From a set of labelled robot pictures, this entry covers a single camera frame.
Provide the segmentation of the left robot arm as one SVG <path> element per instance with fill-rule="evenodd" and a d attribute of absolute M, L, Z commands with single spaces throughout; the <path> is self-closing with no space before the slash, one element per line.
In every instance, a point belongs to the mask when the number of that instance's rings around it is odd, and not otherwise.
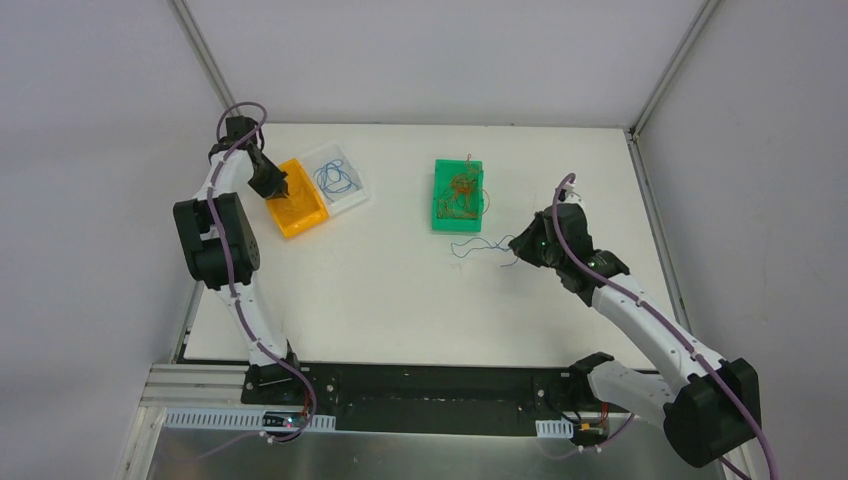
<path fill-rule="evenodd" d="M 237 189 L 249 186 L 263 200 L 289 195 L 287 175 L 264 154 L 262 125 L 247 116 L 224 116 L 223 135 L 209 154 L 201 188 L 172 212 L 188 271 L 218 296 L 248 349 L 245 387 L 266 388 L 281 404 L 297 402 L 305 378 L 286 336 L 272 327 L 258 285 L 260 249 Z"/>

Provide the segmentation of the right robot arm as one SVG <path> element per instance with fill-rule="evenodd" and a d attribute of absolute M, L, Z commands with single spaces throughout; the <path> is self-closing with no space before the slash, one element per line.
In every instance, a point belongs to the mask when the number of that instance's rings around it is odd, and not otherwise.
<path fill-rule="evenodd" d="M 583 410 L 610 403 L 659 427 L 675 453 L 704 467 L 743 444 L 763 442 L 759 378 L 742 358 L 730 361 L 671 321 L 629 267 L 594 247 L 584 209 L 556 203 L 535 213 L 509 243 L 515 256 L 553 270 L 562 286 L 614 324 L 651 362 L 638 373 L 598 352 L 569 369 L 569 400 Z"/>

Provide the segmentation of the yellow plastic bin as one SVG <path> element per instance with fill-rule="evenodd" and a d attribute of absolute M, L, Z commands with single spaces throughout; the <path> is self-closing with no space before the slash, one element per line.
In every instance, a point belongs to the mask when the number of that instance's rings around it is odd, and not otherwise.
<path fill-rule="evenodd" d="M 327 221 L 329 212 L 297 158 L 279 164 L 278 168 L 286 173 L 288 195 L 266 200 L 265 204 L 283 237 L 291 239 Z"/>

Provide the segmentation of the white translucent bin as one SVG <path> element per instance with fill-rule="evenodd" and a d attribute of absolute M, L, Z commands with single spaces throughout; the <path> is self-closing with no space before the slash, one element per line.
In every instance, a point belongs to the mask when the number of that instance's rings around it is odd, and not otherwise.
<path fill-rule="evenodd" d="M 330 217 L 347 212 L 370 198 L 360 172 L 339 143 L 318 146 L 299 154 L 297 159 L 321 194 Z"/>

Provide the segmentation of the green plastic bin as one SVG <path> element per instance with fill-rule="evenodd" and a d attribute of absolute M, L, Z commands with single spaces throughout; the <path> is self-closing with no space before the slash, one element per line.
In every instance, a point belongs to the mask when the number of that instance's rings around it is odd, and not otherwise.
<path fill-rule="evenodd" d="M 431 208 L 431 229 L 443 233 L 482 231 L 490 200 L 484 189 L 483 162 L 437 159 Z"/>

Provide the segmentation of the right aluminium frame rail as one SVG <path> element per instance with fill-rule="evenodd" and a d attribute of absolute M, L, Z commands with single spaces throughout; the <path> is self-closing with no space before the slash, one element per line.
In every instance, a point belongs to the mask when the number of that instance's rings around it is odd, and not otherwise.
<path fill-rule="evenodd" d="M 675 47 L 668 63 L 664 67 L 657 83 L 651 90 L 646 102 L 639 111 L 629 133 L 636 141 L 651 121 L 660 107 L 672 83 L 675 81 L 683 64 L 694 50 L 699 38 L 707 29 L 717 10 L 722 6 L 722 0 L 704 0 L 700 2 L 695 16 L 687 27 L 681 40 Z"/>

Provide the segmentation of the aluminium frame rail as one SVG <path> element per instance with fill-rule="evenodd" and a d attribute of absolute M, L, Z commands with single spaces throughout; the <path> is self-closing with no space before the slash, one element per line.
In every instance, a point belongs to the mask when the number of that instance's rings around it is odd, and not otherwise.
<path fill-rule="evenodd" d="M 675 81 L 683 64 L 694 50 L 699 38 L 707 29 L 717 10 L 722 6 L 722 0 L 704 0 L 700 2 L 695 16 L 687 27 L 681 40 L 675 47 L 668 63 L 664 67 L 657 83 L 651 90 L 646 102 L 639 111 L 629 133 L 636 141 L 651 121 L 660 107 L 672 83 Z"/>
<path fill-rule="evenodd" d="M 219 104 L 222 108 L 231 106 L 234 103 L 233 94 L 189 3 L 186 0 L 169 0 L 168 5 Z"/>

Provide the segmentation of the left aluminium frame rail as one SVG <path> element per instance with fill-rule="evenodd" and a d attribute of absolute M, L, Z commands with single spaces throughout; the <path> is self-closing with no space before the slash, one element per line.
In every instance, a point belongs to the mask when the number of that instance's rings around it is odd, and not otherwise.
<path fill-rule="evenodd" d="M 189 3 L 186 0 L 169 0 L 168 5 L 219 104 L 222 108 L 231 106 L 234 103 L 233 94 Z"/>

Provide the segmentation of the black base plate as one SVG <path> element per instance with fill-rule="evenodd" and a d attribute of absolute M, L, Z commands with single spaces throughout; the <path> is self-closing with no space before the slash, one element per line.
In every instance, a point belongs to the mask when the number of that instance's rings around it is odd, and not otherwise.
<path fill-rule="evenodd" d="M 311 407 L 342 431 L 531 436 L 542 420 L 595 421 L 602 403 L 567 368 L 304 362 L 248 368 L 244 404 Z"/>

